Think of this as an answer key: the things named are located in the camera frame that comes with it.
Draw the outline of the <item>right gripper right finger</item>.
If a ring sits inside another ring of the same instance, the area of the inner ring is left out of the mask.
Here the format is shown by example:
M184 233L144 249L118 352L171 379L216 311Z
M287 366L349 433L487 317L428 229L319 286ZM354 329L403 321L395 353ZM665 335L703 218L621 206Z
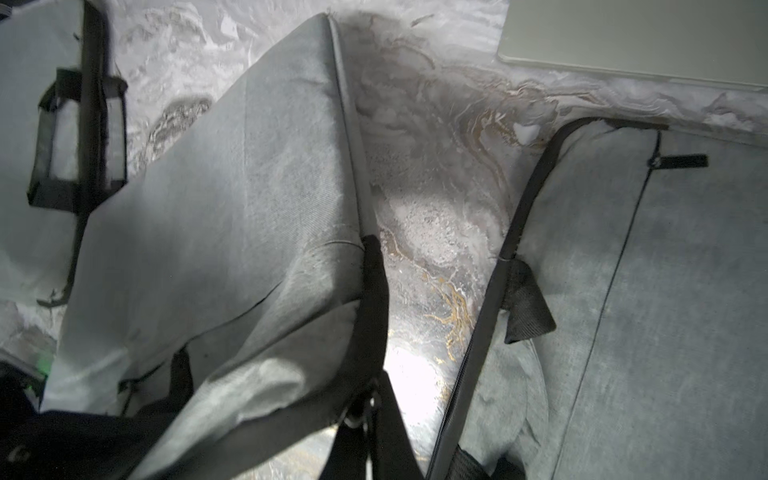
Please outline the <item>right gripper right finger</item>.
M373 478L423 480L386 371L377 379L372 400L368 438Z

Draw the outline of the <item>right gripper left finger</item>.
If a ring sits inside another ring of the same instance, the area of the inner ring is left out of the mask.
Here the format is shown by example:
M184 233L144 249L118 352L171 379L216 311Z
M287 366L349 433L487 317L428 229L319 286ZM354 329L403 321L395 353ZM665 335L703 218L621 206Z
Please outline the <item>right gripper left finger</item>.
M364 480L367 460L364 427L341 424L319 480Z

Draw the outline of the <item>grey zippered laptop bag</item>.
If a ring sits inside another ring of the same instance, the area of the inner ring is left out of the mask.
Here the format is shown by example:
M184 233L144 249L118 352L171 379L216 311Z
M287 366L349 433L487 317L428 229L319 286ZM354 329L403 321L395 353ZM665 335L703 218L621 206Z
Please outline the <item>grey zippered laptop bag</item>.
M766 142L564 125L513 216L428 477L766 475Z

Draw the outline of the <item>silver laptop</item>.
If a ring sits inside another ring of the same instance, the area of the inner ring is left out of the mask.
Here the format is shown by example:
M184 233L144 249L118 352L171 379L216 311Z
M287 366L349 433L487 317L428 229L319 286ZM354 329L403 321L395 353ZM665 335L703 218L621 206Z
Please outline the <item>silver laptop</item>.
M764 1L512 1L506 62L675 82L767 87Z

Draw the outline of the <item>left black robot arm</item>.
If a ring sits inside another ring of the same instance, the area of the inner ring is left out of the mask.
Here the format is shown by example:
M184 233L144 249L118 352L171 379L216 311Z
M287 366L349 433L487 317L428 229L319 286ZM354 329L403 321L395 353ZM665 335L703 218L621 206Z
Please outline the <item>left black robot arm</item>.
M125 479L191 398L191 369L174 357L168 395L133 417L38 413L18 380L1 379L3 479Z

